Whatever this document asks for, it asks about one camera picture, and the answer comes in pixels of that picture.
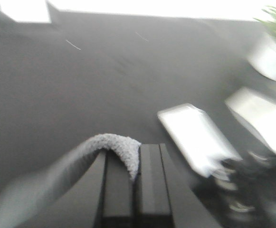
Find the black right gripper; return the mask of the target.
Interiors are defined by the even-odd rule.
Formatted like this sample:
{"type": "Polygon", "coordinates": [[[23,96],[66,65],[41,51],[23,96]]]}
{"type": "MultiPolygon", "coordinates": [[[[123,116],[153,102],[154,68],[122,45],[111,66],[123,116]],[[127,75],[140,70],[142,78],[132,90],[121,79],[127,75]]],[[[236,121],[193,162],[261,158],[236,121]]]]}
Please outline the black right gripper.
{"type": "Polygon", "coordinates": [[[276,228],[276,155],[248,153],[222,161],[193,191],[224,228],[276,228]]]}

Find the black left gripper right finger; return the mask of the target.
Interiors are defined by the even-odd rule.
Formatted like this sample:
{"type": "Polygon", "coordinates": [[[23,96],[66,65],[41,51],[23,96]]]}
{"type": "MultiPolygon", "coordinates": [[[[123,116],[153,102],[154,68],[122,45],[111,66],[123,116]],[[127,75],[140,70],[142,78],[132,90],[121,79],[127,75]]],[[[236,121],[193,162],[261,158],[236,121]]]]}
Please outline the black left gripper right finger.
{"type": "Polygon", "coordinates": [[[161,152],[157,144],[143,144],[140,147],[137,215],[140,228],[172,227],[161,152]]]}

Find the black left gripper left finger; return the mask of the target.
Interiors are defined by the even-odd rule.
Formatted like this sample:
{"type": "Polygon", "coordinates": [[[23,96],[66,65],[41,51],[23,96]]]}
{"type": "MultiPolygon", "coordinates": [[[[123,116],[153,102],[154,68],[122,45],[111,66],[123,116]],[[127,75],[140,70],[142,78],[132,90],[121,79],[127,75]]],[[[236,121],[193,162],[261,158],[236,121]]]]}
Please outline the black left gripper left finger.
{"type": "Polygon", "coordinates": [[[133,218],[133,183],[128,170],[114,152],[107,152],[94,227],[132,228],[133,218]]]}

